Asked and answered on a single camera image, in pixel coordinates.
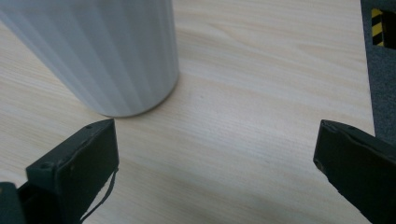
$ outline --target white plastic container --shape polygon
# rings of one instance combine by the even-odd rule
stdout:
[[[0,19],[100,114],[147,111],[177,83],[172,0],[0,0]]]

